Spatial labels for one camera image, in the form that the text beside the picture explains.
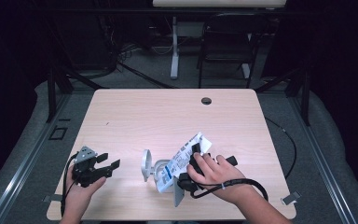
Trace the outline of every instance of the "forearm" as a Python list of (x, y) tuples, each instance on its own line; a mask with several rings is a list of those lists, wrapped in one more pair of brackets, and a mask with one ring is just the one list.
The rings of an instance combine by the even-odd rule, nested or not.
[(291, 223), (253, 188), (241, 188), (234, 203), (250, 223)]
[(79, 214), (65, 213), (60, 221), (60, 224), (79, 224), (81, 216)]

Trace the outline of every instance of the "white paper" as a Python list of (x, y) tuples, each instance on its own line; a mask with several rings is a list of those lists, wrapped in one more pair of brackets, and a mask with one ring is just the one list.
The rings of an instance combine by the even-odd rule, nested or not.
[(181, 173), (187, 172), (186, 167), (190, 162), (190, 156), (193, 154), (192, 147), (200, 143), (201, 155), (208, 151), (212, 143), (206, 139), (202, 133), (197, 133), (192, 137), (180, 150), (173, 156), (173, 158), (164, 167), (161, 174), (158, 174), (157, 189), (158, 192), (165, 192), (168, 187), (173, 184), (173, 177), (179, 178)]

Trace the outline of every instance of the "black cable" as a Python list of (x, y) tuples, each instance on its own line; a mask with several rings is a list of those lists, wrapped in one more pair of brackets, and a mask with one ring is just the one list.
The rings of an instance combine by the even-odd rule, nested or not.
[(277, 126), (278, 128), (280, 128), (285, 134), (286, 136), (290, 139), (290, 141), (292, 142), (293, 144), (293, 149), (294, 149), (294, 152), (295, 152), (295, 156), (293, 158), (293, 162), (292, 162), (292, 165), (290, 166), (290, 169), (289, 171), (287, 172), (287, 174), (284, 176), (285, 179), (287, 179), (287, 177), (289, 177), (289, 175), (292, 173), (293, 171), (293, 167), (295, 167), (295, 164), (296, 164), (296, 159), (297, 159), (297, 146), (296, 146), (296, 143), (295, 143), (295, 140), (293, 140), (292, 136), (290, 136), (290, 134), (283, 128), (281, 127), (281, 125), (277, 124), (276, 122), (274, 122), (272, 119), (269, 119), (267, 117), (264, 117), (266, 120), (268, 120), (269, 122), (273, 123), (275, 126)]
[(194, 193), (196, 191), (191, 191), (190, 195), (191, 197), (198, 199), (200, 197), (203, 197), (209, 193), (212, 193), (218, 189), (224, 189), (225, 187), (229, 187), (229, 186), (233, 186), (233, 185), (237, 185), (237, 184), (248, 184), (248, 185), (253, 185), (255, 186), (258, 190), (260, 190), (260, 192), (263, 194), (264, 199), (268, 202), (269, 201), (269, 196), (267, 194), (267, 191), (264, 189), (264, 187), (258, 183), (257, 181), (253, 180), (253, 179), (248, 179), (248, 178), (242, 178), (242, 179), (232, 179), (232, 180), (228, 180), (222, 184), (216, 184), (216, 185), (202, 185), (200, 183), (196, 183), (197, 185), (200, 186), (215, 186), (212, 189), (208, 189), (204, 192), (202, 192), (201, 194), (195, 195)]
[(149, 77), (143, 73), (141, 73), (140, 71), (137, 71), (129, 66), (127, 66), (126, 64), (124, 63), (121, 63), (121, 62), (117, 62), (118, 64), (120, 64), (122, 67), (124, 67), (125, 69), (129, 70), (130, 72), (132, 72), (133, 74), (135, 74), (136, 76), (138, 77), (142, 77), (144, 78), (146, 81), (156, 85), (156, 86), (159, 86), (159, 87), (162, 87), (162, 88), (166, 88), (166, 89), (179, 89), (177, 87), (174, 87), (174, 86), (171, 86), (171, 85), (168, 85), (168, 84), (165, 84), (165, 83), (162, 83), (160, 81), (157, 81), (155, 79), (153, 79), (152, 77)]
[(107, 68), (104, 69), (101, 73), (98, 74), (93, 74), (93, 75), (81, 75), (82, 77), (86, 77), (87, 79), (94, 79), (94, 78), (98, 78), (98, 77), (106, 77), (109, 74), (113, 73), (115, 71), (114, 68)]
[(68, 196), (69, 191), (71, 190), (72, 186), (77, 182), (77, 180), (78, 180), (80, 177), (81, 177), (81, 175), (78, 176), (77, 179), (71, 184), (71, 186), (69, 187), (68, 191), (66, 191), (66, 193), (65, 193), (65, 198), (66, 198), (66, 196)]
[(75, 155), (73, 155), (69, 161), (66, 163), (65, 166), (65, 171), (63, 172), (63, 185), (62, 185), (62, 199), (61, 199), (61, 216), (63, 216), (63, 212), (65, 211), (65, 199), (66, 196), (68, 195), (67, 191), (66, 191), (66, 176), (68, 174), (68, 169), (69, 169), (69, 165), (71, 164), (71, 161), (76, 158), (78, 153), (76, 153)]

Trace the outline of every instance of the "chair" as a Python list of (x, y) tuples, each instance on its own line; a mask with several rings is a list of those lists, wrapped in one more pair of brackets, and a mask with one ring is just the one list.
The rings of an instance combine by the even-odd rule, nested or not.
[(220, 13), (213, 15), (203, 25), (199, 68), (199, 88), (202, 81), (202, 66), (206, 63), (250, 64), (246, 83), (249, 88), (254, 71), (258, 43), (267, 29), (268, 20), (260, 14)]

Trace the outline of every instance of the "chair leg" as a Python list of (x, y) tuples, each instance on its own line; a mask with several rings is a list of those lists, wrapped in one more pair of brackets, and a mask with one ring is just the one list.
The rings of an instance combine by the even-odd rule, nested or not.
[(249, 87), (251, 86), (252, 73), (253, 73), (254, 68), (255, 68), (255, 62), (252, 62), (251, 69), (249, 71), (248, 82), (246, 83), (246, 89), (249, 89)]
[(197, 60), (197, 69), (200, 68), (200, 63), (201, 63), (201, 56), (199, 56), (199, 59)]
[(202, 81), (202, 60), (200, 60), (200, 68), (199, 68), (199, 89), (201, 89), (201, 81)]
[(240, 68), (242, 68), (242, 65), (243, 65), (243, 63), (240, 63), (240, 65), (238, 65), (237, 71), (240, 70)]

